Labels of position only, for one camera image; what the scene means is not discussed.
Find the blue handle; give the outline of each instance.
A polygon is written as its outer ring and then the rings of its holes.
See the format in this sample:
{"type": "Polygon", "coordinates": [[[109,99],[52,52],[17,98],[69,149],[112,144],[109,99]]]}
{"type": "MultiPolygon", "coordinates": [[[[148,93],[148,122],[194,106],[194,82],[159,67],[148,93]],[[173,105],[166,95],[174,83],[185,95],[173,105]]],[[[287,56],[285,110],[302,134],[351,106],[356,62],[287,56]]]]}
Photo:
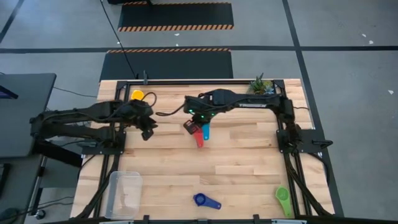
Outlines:
{"type": "Polygon", "coordinates": [[[204,124],[201,127],[201,130],[203,131],[203,139],[205,141],[209,140],[209,138],[210,138],[210,123],[204,124]]]}
{"type": "Polygon", "coordinates": [[[221,204],[219,202],[216,202],[202,193],[194,195],[193,199],[198,206],[206,206],[218,210],[221,209],[221,204]]]}

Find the red object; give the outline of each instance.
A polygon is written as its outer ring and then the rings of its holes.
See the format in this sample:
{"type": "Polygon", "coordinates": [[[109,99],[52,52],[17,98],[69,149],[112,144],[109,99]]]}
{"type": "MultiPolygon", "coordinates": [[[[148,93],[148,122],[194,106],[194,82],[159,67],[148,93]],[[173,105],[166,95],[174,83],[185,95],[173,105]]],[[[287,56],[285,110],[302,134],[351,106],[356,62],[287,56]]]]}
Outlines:
{"type": "Polygon", "coordinates": [[[198,148],[203,147],[204,140],[203,140],[203,131],[201,130],[201,128],[199,128],[198,131],[195,131],[193,133],[193,137],[197,141],[198,148]]]}

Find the green measuring spoon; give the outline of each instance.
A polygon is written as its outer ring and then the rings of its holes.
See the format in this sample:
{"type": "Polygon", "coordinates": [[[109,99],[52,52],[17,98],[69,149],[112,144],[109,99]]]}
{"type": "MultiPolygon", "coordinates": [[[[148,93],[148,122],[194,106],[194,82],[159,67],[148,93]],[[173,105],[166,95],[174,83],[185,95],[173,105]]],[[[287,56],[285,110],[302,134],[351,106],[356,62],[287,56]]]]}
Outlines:
{"type": "Polygon", "coordinates": [[[280,186],[276,190],[275,196],[279,200],[280,205],[282,206],[282,208],[284,210],[286,218],[293,218],[292,205],[290,204],[289,191],[285,187],[280,186]]]}

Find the gray desk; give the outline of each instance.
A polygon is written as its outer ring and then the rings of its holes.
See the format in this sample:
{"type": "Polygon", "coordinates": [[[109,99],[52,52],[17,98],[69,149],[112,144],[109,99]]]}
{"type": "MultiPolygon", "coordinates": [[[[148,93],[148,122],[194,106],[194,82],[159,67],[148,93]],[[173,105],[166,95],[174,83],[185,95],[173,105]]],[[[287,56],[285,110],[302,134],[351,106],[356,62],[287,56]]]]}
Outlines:
{"type": "MultiPolygon", "coordinates": [[[[33,145],[29,118],[45,110],[55,77],[55,74],[0,75],[1,85],[19,95],[13,101],[0,100],[0,163],[11,165],[0,197],[0,212],[7,208],[28,209],[43,159],[38,154],[29,155],[33,145]]],[[[24,220],[25,215],[21,215],[15,223],[24,220]]]]}
{"type": "Polygon", "coordinates": [[[0,99],[0,158],[24,157],[32,151],[29,118],[49,102],[55,74],[0,75],[2,86],[19,97],[0,99]]]}

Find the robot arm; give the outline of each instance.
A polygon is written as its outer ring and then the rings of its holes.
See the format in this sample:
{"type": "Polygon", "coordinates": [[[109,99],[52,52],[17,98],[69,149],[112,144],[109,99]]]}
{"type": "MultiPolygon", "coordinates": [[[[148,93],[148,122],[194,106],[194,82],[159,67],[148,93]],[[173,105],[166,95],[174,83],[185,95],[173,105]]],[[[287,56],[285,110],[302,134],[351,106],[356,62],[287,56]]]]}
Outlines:
{"type": "Polygon", "coordinates": [[[114,127],[99,129],[84,126],[72,126],[71,123],[95,121],[97,123],[122,123],[124,126],[134,126],[142,131],[142,138],[148,140],[157,127],[150,116],[152,108],[145,101],[131,100],[123,103],[121,100],[95,103],[89,108],[65,111],[46,111],[30,119],[30,135],[37,139],[47,139],[54,136],[70,136],[94,139],[103,144],[114,144],[116,131],[114,127]]]}
{"type": "Polygon", "coordinates": [[[237,94],[231,90],[217,89],[201,93],[198,97],[185,96],[184,113],[192,114],[192,119],[184,124],[184,128],[193,134],[207,124],[218,113],[225,113],[234,108],[270,109],[285,124],[288,135],[285,143],[296,147],[301,142],[300,126],[295,124],[292,100],[280,95],[237,94]]]}

